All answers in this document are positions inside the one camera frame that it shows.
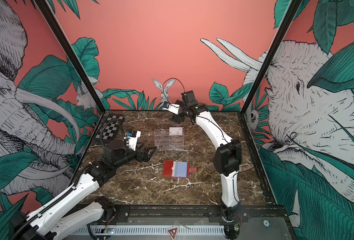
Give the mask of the red leather card holder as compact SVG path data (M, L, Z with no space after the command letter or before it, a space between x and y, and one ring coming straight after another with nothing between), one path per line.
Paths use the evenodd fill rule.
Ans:
M165 160L163 168L163 177L188 179L190 173L193 173L197 168L190 168L187 162L176 162Z

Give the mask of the clear acrylic card display rack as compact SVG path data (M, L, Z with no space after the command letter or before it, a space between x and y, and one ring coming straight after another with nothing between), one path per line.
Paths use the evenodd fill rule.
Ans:
M169 129L154 130L155 146L160 151L182 151L185 149L185 135L170 136Z

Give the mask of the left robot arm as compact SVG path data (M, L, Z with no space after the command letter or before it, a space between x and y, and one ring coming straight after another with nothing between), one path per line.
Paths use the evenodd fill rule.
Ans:
M82 169L78 178L53 200L26 217L14 217L9 224L11 240L63 240L79 228L105 218L117 217L115 205L98 197L87 207L69 214L79 202L113 178L117 170L131 161L148 162L157 147L146 148L138 141L140 131L123 132L122 140L104 144L104 153Z

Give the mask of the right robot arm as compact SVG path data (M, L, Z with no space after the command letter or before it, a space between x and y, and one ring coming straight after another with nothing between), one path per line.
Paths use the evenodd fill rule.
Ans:
M208 107L198 103L193 91L181 94L182 100L166 103L164 107L173 113L174 121L180 123L189 118L209 137L216 152L213 165L220 174L222 184L221 210L225 221L230 222L243 214L238 195L237 175L242 162L242 144L232 139L216 123Z

